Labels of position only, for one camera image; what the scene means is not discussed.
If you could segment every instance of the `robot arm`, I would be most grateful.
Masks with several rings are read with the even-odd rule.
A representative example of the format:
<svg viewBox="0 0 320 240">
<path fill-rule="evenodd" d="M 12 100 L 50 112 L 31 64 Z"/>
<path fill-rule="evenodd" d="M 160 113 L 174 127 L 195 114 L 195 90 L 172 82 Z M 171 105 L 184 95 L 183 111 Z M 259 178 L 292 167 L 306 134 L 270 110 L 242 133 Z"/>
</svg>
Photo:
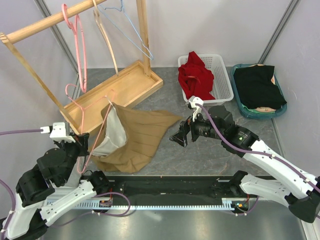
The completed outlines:
<svg viewBox="0 0 320 240">
<path fill-rule="evenodd" d="M 89 134 L 76 135 L 69 132 L 64 122 L 43 127 L 42 133 L 59 148 L 48 150 L 37 160 L 33 169 L 25 172 L 16 186 L 15 210 L 0 221 L 1 232 L 6 240 L 35 240 L 41 237 L 59 217 L 83 200 L 108 192 L 109 181 L 102 171 L 94 171 L 89 179 L 56 202 L 45 206 L 45 200 L 64 186 L 80 156 L 88 154 Z"/>
<path fill-rule="evenodd" d="M 189 101 L 189 108 L 197 106 L 194 111 L 196 116 L 192 115 L 186 121 L 182 121 L 179 131 L 171 136 L 170 140 L 186 147 L 189 132 L 193 142 L 199 136 L 221 140 L 210 121 L 204 120 L 199 110 L 199 105 L 202 105 L 201 100 L 194 97 Z M 320 193 L 310 183 L 319 188 L 320 179 L 294 166 L 247 128 L 236 125 L 232 114 L 224 106 L 211 107 L 208 113 L 219 132 L 232 146 L 246 150 L 238 151 L 222 141 L 221 144 L 227 151 L 256 164 L 279 181 L 263 180 L 247 172 L 238 171 L 233 177 L 234 180 L 231 181 L 233 186 L 236 185 L 238 191 L 246 194 L 254 194 L 283 204 L 298 218 L 313 223 L 320 211 Z M 257 152 L 270 154 L 271 157 L 257 154 Z M 306 180 L 293 169 L 304 175 Z"/>
</svg>

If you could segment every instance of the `wooden shelf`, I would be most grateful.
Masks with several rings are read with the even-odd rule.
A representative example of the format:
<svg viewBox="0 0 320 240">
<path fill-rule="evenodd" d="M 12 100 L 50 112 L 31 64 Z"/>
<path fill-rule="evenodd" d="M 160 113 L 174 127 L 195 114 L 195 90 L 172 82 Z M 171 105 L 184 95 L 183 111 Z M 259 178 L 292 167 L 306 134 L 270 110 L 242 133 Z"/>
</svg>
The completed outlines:
<svg viewBox="0 0 320 240">
<path fill-rule="evenodd" d="M 150 77 L 145 75 L 144 64 L 138 60 L 119 72 L 119 76 L 112 76 L 84 95 L 76 102 L 82 106 L 89 106 L 103 96 L 111 98 L 116 92 L 114 102 L 118 105 L 132 108 L 163 86 L 163 80 L 151 71 Z M 103 98 L 84 111 L 84 133 L 95 133 L 103 122 L 101 110 L 109 104 L 107 98 Z M 69 103 L 64 107 L 78 128 L 72 123 L 70 126 L 75 133 L 81 132 L 82 111 L 75 103 Z"/>
</svg>

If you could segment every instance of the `white plastic basket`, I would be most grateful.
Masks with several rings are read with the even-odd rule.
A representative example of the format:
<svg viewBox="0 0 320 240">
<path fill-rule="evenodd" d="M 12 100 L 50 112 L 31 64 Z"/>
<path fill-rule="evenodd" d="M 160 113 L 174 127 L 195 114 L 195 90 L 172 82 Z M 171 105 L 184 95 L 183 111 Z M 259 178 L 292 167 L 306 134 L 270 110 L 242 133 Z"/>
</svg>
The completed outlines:
<svg viewBox="0 0 320 240">
<path fill-rule="evenodd" d="M 206 106 L 222 105 L 234 98 L 234 93 L 230 84 L 227 69 L 222 57 L 219 54 L 198 54 L 205 64 L 205 68 L 211 70 L 214 76 L 212 91 L 210 94 L 215 97 L 215 100 L 204 100 Z M 188 61 L 188 56 L 178 58 L 178 66 L 185 64 Z M 182 90 L 183 99 L 187 102 L 186 94 Z"/>
</svg>

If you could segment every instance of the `black cloth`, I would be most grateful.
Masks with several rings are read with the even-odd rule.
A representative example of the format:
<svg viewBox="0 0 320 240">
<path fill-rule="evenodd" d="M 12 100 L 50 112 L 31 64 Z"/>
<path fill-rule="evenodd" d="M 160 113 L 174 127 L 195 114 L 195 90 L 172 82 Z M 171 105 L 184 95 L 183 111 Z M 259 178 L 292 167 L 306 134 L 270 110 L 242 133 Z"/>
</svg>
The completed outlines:
<svg viewBox="0 0 320 240">
<path fill-rule="evenodd" d="M 280 109 L 286 104 L 277 85 L 271 82 L 274 76 L 274 66 L 250 66 L 237 68 L 234 81 L 243 105 L 248 109 L 269 107 Z"/>
</svg>

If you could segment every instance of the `red garment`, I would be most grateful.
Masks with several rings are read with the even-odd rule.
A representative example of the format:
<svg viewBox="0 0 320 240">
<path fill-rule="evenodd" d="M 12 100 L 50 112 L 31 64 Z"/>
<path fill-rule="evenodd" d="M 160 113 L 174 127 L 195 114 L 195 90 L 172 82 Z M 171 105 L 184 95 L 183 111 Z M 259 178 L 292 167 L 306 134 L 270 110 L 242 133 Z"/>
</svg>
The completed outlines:
<svg viewBox="0 0 320 240">
<path fill-rule="evenodd" d="M 181 65 L 178 71 L 178 80 L 187 99 L 192 96 L 202 100 L 215 99 L 210 94 L 214 84 L 214 75 L 205 68 L 205 63 L 194 51 L 189 52 L 188 61 Z"/>
</svg>

